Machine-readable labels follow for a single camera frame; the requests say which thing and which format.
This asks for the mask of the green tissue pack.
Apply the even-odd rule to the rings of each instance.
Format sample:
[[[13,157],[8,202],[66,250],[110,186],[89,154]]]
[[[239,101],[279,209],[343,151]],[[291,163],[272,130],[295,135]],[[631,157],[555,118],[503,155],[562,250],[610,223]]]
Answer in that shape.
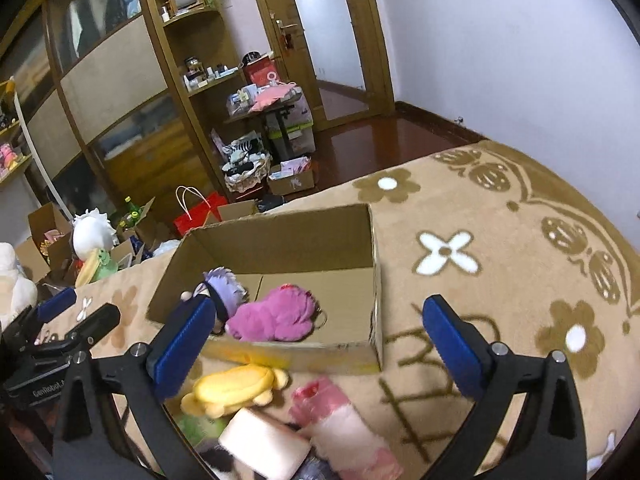
[[[175,417],[178,428],[194,450],[199,453],[214,448],[228,425],[228,419],[210,419],[207,416],[179,414]]]

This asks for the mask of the pink white tissue pack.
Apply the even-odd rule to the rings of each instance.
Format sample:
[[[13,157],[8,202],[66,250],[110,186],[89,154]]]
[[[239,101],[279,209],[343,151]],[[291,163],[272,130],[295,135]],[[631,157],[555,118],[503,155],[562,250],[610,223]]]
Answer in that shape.
[[[326,376],[291,394],[288,411],[302,435],[341,479],[399,479],[404,472],[387,441],[373,432]]]

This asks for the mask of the brown cardboard box left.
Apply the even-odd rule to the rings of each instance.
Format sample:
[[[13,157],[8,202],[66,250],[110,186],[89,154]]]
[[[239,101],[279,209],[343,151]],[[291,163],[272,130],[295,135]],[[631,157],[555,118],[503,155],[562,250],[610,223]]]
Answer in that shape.
[[[15,248],[26,276],[36,283],[62,282],[73,260],[72,225],[51,203],[41,206],[27,217],[29,237]]]

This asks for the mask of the green frog plush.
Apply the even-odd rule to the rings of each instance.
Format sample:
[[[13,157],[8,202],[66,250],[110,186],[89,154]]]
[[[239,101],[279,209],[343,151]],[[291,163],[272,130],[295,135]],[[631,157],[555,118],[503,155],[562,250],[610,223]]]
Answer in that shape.
[[[118,265],[111,258],[109,252],[102,248],[93,249],[78,272],[75,287],[78,288],[103,280],[117,271]]]

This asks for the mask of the white spiky plush toy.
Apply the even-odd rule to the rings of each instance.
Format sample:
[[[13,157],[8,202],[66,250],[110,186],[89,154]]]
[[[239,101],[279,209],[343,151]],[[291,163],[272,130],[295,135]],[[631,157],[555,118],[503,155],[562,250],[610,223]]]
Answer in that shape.
[[[94,208],[83,214],[76,214],[73,220],[72,243],[76,256],[86,261],[96,249],[110,252],[114,248],[116,231],[107,214]]]

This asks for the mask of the green glass bottle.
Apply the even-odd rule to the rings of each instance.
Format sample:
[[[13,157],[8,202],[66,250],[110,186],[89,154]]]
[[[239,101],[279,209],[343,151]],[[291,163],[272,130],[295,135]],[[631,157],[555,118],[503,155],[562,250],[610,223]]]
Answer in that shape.
[[[126,196],[125,197],[125,203],[127,205],[128,208],[128,212],[125,216],[125,223],[126,226],[129,226],[130,228],[132,228],[133,226],[135,226],[140,218],[141,218],[141,208],[138,207],[131,199],[130,196]]]

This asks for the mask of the magenta plush toy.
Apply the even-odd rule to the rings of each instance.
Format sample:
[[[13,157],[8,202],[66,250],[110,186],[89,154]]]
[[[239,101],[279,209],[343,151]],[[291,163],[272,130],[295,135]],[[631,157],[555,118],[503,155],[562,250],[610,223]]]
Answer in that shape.
[[[239,341],[297,342],[314,331],[320,313],[319,301],[308,290],[284,284],[261,300],[238,307],[224,330]]]

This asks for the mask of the red paper shopping bag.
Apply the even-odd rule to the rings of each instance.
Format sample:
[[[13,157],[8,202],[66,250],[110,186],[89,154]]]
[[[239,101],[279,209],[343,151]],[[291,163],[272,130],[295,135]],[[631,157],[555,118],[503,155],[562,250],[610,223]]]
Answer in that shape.
[[[205,220],[210,214],[215,221],[220,221],[219,208],[228,205],[228,200],[217,192],[204,195],[194,186],[177,186],[175,198],[182,214],[175,218],[174,226],[181,236],[186,235],[192,229],[204,226]]]

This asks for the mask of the open cardboard box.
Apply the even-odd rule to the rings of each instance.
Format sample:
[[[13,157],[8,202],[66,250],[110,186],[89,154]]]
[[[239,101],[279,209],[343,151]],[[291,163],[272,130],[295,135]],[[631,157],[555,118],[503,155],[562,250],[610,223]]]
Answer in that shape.
[[[182,292],[223,266],[261,300],[281,285],[317,299],[321,316],[299,342],[244,342],[211,336],[211,359],[292,372],[371,375],[383,367],[381,274],[372,211],[365,204],[254,214],[195,229],[171,255],[146,308],[165,323]]]

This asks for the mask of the basket with zebra plush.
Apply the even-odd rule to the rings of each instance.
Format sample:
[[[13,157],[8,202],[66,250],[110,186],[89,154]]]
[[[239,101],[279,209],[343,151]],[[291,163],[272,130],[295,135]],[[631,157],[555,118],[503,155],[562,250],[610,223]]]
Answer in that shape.
[[[231,193],[245,193],[268,176],[271,155],[262,138],[252,132],[222,147],[224,164],[221,171]]]

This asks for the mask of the wooden wardrobe shelf unit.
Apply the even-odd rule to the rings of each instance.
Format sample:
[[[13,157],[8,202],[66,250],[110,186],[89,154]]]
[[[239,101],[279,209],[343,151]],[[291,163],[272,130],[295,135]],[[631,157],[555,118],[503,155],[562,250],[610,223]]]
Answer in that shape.
[[[264,43],[255,0],[1,0],[1,75],[15,81],[32,156],[8,206],[29,214],[223,193],[212,136],[236,135],[224,101],[244,51]]]

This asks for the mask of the small cardboard box on floor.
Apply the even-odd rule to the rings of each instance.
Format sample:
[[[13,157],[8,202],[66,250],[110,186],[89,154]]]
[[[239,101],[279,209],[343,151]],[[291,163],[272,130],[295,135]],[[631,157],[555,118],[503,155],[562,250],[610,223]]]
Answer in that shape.
[[[297,157],[272,166],[267,184],[273,195],[285,196],[311,190],[316,185],[311,158]]]

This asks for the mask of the small black side table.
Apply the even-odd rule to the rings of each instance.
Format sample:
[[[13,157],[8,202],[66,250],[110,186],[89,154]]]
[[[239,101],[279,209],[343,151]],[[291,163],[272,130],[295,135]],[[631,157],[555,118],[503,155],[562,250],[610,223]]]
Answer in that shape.
[[[303,93],[275,102],[259,112],[235,114],[224,123],[252,120],[258,120],[269,153],[280,162],[316,151],[314,118]]]

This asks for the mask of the pink cloth on table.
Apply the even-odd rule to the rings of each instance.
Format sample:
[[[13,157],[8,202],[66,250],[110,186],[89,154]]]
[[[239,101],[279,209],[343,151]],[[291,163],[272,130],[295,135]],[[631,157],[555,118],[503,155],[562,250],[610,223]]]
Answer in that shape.
[[[294,98],[300,92],[302,92],[302,89],[297,84],[284,84],[283,82],[270,84],[258,91],[250,112],[262,112],[270,106]]]

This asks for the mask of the red gift bag on table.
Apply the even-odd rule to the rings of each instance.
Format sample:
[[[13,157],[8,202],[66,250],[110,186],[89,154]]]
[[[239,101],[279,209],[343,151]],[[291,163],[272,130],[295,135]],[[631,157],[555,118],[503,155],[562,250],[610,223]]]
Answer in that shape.
[[[280,80],[277,66],[268,54],[249,62],[243,70],[247,82],[249,84],[256,84],[257,87],[269,86],[273,82]]]

